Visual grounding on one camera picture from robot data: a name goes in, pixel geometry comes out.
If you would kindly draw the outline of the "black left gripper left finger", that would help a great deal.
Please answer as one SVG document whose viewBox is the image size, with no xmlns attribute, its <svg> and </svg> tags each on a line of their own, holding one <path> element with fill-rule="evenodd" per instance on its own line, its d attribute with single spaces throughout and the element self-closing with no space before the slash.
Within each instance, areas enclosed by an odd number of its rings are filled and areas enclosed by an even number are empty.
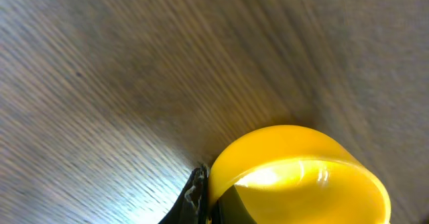
<svg viewBox="0 0 429 224">
<path fill-rule="evenodd" d="M 195 168 L 173 207 L 159 224 L 205 224 L 208 216 L 208 169 Z"/>
</svg>

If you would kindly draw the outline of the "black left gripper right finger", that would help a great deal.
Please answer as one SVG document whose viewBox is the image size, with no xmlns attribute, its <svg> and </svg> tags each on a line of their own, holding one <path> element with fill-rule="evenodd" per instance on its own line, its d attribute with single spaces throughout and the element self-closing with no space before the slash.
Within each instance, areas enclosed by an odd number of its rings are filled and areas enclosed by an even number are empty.
<svg viewBox="0 0 429 224">
<path fill-rule="evenodd" d="M 235 186 L 229 188 L 215 203 L 214 224 L 256 224 Z"/>
</svg>

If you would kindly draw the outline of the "yellow plastic measuring scoop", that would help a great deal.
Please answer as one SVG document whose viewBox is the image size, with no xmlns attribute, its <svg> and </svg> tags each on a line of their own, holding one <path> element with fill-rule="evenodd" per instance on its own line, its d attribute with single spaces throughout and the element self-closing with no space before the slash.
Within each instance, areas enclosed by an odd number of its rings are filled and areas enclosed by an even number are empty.
<svg viewBox="0 0 429 224">
<path fill-rule="evenodd" d="M 252 131 L 231 143 L 208 177 L 208 207 L 235 186 L 256 223 L 388 224 L 382 182 L 331 137 L 297 125 Z"/>
</svg>

